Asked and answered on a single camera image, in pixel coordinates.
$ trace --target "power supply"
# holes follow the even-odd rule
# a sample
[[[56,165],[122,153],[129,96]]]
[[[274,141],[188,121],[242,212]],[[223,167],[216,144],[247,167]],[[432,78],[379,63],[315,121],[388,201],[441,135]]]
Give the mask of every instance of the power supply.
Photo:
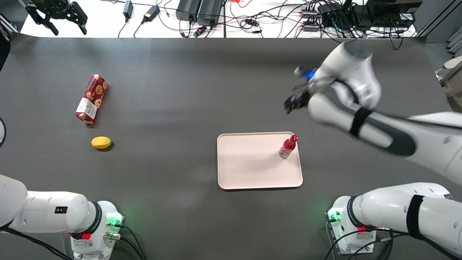
[[[201,0],[180,0],[176,9],[176,18],[183,21],[197,21]]]
[[[223,0],[202,0],[197,23],[200,25],[215,25],[220,18]]]

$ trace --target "bottle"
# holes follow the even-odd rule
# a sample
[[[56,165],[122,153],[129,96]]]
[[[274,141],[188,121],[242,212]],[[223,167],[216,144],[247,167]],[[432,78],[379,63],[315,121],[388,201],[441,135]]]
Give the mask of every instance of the bottle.
[[[279,156],[283,159],[287,158],[290,153],[295,149],[297,145],[298,136],[293,135],[289,139],[287,139],[284,144],[282,145],[281,149],[279,149]]]

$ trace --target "lemon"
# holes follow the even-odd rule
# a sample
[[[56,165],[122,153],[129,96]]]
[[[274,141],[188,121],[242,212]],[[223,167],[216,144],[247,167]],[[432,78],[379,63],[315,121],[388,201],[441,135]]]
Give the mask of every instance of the lemon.
[[[111,145],[111,139],[105,136],[98,136],[93,138],[91,145],[97,149],[105,149]]]

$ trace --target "tray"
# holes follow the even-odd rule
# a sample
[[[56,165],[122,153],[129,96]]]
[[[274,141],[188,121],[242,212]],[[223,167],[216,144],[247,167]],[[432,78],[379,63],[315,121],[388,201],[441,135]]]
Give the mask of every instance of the tray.
[[[297,147],[279,156],[291,132],[222,134],[217,138],[218,185],[225,190],[299,187],[303,183]]]

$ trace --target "table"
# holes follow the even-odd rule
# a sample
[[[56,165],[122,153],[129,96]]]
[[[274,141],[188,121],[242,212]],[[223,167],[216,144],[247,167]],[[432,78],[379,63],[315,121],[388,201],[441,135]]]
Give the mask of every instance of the table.
[[[362,42],[374,50],[382,84],[379,111],[449,111],[422,38]],[[282,103],[336,42],[320,39],[70,39],[16,35],[0,73],[7,127],[2,174],[30,190],[70,191],[113,202],[151,260],[322,259],[329,246],[324,211],[339,196],[412,182],[456,184],[384,154],[306,111]],[[92,73],[109,83],[94,126],[74,112]],[[225,192],[217,184],[222,133],[292,131],[304,183],[297,189]],[[95,136],[114,142],[109,152]],[[61,248],[57,234],[33,235]],[[4,259],[53,259],[41,247],[0,234]],[[362,259],[374,259],[362,256]],[[422,241],[396,240],[392,258],[441,259]],[[113,260],[136,259],[122,242]]]
[[[78,26],[72,22],[67,20],[52,20],[53,24],[59,30],[59,35],[54,36],[54,34],[43,25],[36,25],[30,16],[27,17],[24,26],[21,30],[21,33],[37,36],[37,37],[87,37],[87,38],[117,38],[120,29],[123,27],[125,23],[125,18],[122,14],[122,10],[124,7],[124,3],[111,3],[109,1],[100,1],[100,0],[77,0],[79,5],[85,11],[88,16],[88,21],[86,28],[88,30],[87,35],[83,35]],[[172,9],[164,9],[166,8],[173,8],[176,9],[178,7],[179,0],[172,0],[168,2],[168,0],[133,0],[133,3],[141,3],[141,4],[148,4],[148,5],[155,5],[156,3],[160,6],[161,13],[158,17],[156,17],[152,22],[144,24],[136,33],[137,38],[181,38],[181,35],[178,31],[173,31],[165,27],[162,22],[175,30],[179,29],[179,24],[181,24],[181,29],[188,32],[189,23],[187,21],[179,22],[176,18],[175,10]],[[358,4],[363,4],[363,0],[355,0]],[[240,8],[237,3],[232,3],[230,0],[225,5],[226,16],[230,17],[227,18],[227,24],[231,26],[237,26],[237,21],[232,18],[233,15],[236,17],[241,15],[254,15],[261,11],[268,10],[270,8],[274,8],[280,6],[284,3],[283,0],[254,0],[251,2],[243,2],[241,5],[244,6],[248,4],[245,8]],[[294,5],[294,4],[303,4],[303,0],[288,0],[285,5]],[[297,6],[285,6],[281,11],[281,17],[285,17],[289,14]],[[133,16],[129,20],[129,23],[125,26],[125,28],[121,31],[120,37],[122,38],[133,38],[134,32],[136,31],[137,27],[140,25],[140,22],[143,18],[143,15],[149,10],[150,6],[141,6],[141,5],[134,5],[133,6]],[[279,9],[274,9],[270,11],[272,14],[277,15]],[[263,36],[265,38],[276,38],[276,37],[284,37],[287,35],[289,38],[295,37],[295,29],[297,22],[300,20],[299,13],[291,13],[288,17],[289,19],[282,21],[275,22],[270,18],[261,18],[258,21],[261,23],[261,27],[263,28]],[[193,23],[192,28],[198,28],[196,23]],[[388,33],[390,28],[379,28],[374,27],[372,30],[379,30]],[[223,26],[219,25],[218,27],[214,28],[208,37],[212,38],[223,38]],[[323,38],[330,38],[330,37],[338,37],[337,33],[334,28],[327,28],[327,33],[323,33]],[[226,28],[227,37],[228,38],[259,38],[261,37],[260,34],[253,34],[244,32],[239,28],[232,28],[227,26]],[[415,27],[409,28],[403,34],[400,34],[402,37],[410,37],[415,34]],[[319,38],[321,36],[320,32],[301,32],[298,37],[299,38]],[[368,32],[367,37],[380,37],[379,33],[372,33]]]

